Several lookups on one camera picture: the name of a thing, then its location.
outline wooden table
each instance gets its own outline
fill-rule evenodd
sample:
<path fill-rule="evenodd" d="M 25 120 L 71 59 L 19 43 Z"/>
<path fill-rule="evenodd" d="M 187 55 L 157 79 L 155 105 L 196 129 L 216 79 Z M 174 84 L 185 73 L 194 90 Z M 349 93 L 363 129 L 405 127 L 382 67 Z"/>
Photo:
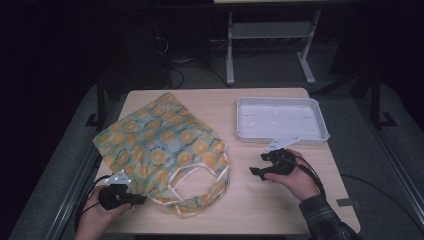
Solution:
<path fill-rule="evenodd" d="M 120 118 L 138 110 L 165 93 L 165 90 L 133 91 L 123 107 Z M 261 181 L 249 167 L 266 167 L 260 154 L 266 144 L 242 143 L 236 139 L 236 101 L 239 97 L 308 98 L 301 88 L 266 89 L 202 89 L 171 90 L 200 120 L 210 125 L 229 146 L 231 185 L 223 198 L 205 211 L 191 217 L 181 217 L 147 200 L 144 205 L 117 219 L 109 232 L 132 234 L 305 234 L 309 233 L 299 210 L 299 201 L 282 185 Z M 339 207 L 336 200 L 348 198 L 339 171 L 327 143 L 322 145 L 292 145 L 289 148 L 303 154 L 319 174 L 327 199 L 339 217 L 355 231 L 360 225 L 351 206 Z M 97 177 L 110 174 L 102 163 Z M 179 185 L 179 193 L 207 189 L 215 180 L 209 173 L 196 172 Z M 190 182 L 202 180 L 202 186 Z"/>

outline hand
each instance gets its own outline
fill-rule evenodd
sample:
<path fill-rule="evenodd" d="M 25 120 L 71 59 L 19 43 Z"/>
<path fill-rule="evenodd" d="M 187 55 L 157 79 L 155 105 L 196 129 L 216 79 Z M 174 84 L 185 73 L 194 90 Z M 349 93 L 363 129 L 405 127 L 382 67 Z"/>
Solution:
<path fill-rule="evenodd" d="M 305 167 L 308 167 L 308 164 L 302 160 L 303 156 L 299 152 L 296 152 L 291 149 L 286 150 L 297 156 L 296 162 L 298 164 L 302 164 Z M 298 167 L 295 167 L 293 172 L 287 176 L 278 175 L 275 173 L 266 173 L 265 178 L 270 181 L 284 185 L 290 190 L 293 196 L 295 196 L 300 201 L 320 194 L 317 186 L 315 185 L 311 177 L 309 177 L 308 174 L 306 174 Z"/>
<path fill-rule="evenodd" d="M 75 239 L 99 239 L 116 218 L 131 209 L 130 203 L 111 210 L 106 210 L 98 204 L 99 192 L 105 187 L 107 186 L 97 186 L 93 189 L 83 211 L 94 206 L 82 214 Z"/>

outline sleeve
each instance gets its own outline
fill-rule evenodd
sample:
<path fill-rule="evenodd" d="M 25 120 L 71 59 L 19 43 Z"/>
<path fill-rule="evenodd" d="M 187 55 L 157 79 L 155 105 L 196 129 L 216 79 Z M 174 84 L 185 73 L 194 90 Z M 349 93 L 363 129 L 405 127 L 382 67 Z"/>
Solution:
<path fill-rule="evenodd" d="M 361 239 L 352 228 L 340 220 L 322 195 L 302 201 L 299 208 L 312 239 Z"/>

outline tray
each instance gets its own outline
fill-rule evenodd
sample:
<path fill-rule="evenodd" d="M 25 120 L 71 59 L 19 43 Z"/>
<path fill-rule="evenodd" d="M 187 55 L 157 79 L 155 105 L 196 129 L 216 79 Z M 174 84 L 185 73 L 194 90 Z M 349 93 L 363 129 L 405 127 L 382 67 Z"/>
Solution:
<path fill-rule="evenodd" d="M 242 97 L 237 101 L 237 138 L 241 142 L 322 144 L 330 134 L 319 103 L 311 98 Z"/>

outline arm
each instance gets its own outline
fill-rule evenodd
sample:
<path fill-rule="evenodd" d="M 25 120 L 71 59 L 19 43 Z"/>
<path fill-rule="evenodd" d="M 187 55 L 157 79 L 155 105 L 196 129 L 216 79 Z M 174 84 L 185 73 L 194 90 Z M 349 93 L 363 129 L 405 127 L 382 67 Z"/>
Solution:
<path fill-rule="evenodd" d="M 106 186 L 97 186 L 93 189 L 91 196 L 84 206 L 85 211 L 80 219 L 75 239 L 99 239 L 107 230 L 109 225 L 124 212 L 131 208 L 127 203 L 115 209 L 106 210 L 99 203 L 99 192 Z"/>
<path fill-rule="evenodd" d="M 296 162 L 307 166 L 302 155 L 286 149 L 296 156 Z M 361 239 L 355 231 L 343 223 L 323 196 L 314 181 L 302 170 L 295 168 L 287 176 L 273 173 L 265 178 L 287 187 L 301 201 L 300 210 L 305 217 L 312 239 Z"/>

